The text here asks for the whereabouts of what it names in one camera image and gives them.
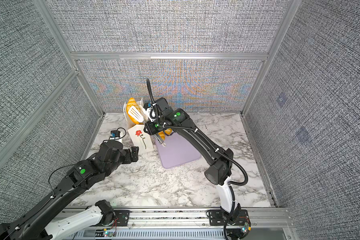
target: red wire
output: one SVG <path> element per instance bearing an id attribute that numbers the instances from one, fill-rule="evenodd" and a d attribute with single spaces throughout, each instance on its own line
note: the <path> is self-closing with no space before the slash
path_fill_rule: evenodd
<path id="1" fill-rule="evenodd" d="M 117 222 L 116 222 L 116 221 L 117 221 L 118 219 L 119 219 L 119 218 L 116 218 L 115 221 L 113 222 L 113 224 L 115 225 L 115 233 L 116 233 L 116 225 L 117 225 Z"/>

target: purple cutting board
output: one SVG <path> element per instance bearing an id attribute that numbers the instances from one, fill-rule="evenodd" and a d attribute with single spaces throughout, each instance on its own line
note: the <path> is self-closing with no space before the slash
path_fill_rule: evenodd
<path id="1" fill-rule="evenodd" d="M 202 157 L 196 148 L 177 133 L 165 137 L 165 147 L 159 144 L 157 140 L 155 141 L 161 164 L 166 169 L 192 162 Z"/>

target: white paper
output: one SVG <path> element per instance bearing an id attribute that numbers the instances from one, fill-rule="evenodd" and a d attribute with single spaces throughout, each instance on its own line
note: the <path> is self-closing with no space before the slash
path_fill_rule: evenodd
<path id="1" fill-rule="evenodd" d="M 154 150 L 151 137 L 144 132 L 144 125 L 138 124 L 128 129 L 133 145 L 139 147 L 139 155 Z"/>

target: marble countertop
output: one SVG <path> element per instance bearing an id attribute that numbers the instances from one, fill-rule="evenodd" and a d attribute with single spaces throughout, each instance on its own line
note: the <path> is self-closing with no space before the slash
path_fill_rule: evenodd
<path id="1" fill-rule="evenodd" d="M 197 127 L 216 144 L 230 148 L 234 159 L 246 170 L 249 180 L 245 186 L 233 186 L 242 207 L 270 207 L 264 184 L 253 158 L 240 115 L 235 113 L 189 114 Z M 110 131 L 126 128 L 122 113 L 107 113 L 88 154 L 97 152 L 100 143 L 108 139 Z M 129 134 L 123 138 L 124 148 L 133 146 Z M 104 181 L 98 182 L 71 205 L 94 205 L 107 200 L 112 206 L 170 206 L 218 207 L 220 198 L 215 185 L 204 176 L 209 167 L 205 159 L 186 163 L 172 169 L 161 165 L 155 150 L 139 155 L 138 162 L 120 165 Z M 233 166 L 231 177 L 243 181 L 241 171 Z"/>

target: textured wall panel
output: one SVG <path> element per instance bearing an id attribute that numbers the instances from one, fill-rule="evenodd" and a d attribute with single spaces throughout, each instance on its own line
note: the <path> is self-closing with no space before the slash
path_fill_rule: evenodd
<path id="1" fill-rule="evenodd" d="M 47 0 L 73 51 L 268 52 L 288 0 Z"/>
<path id="2" fill-rule="evenodd" d="M 247 118 L 300 238 L 360 239 L 360 1 L 303 1 Z"/>
<path id="3" fill-rule="evenodd" d="M 97 120 L 96 111 L 73 79 L 0 170 L 0 223 L 12 222 L 50 192 L 49 175 L 81 159 Z M 57 171 L 52 185 L 68 169 Z"/>
<path id="4" fill-rule="evenodd" d="M 122 112 L 130 97 L 165 97 L 186 111 L 240 111 L 261 61 L 79 60 L 106 112 Z"/>
<path id="5" fill-rule="evenodd" d="M 70 69 L 31 0 L 0 1 L 0 148 Z"/>

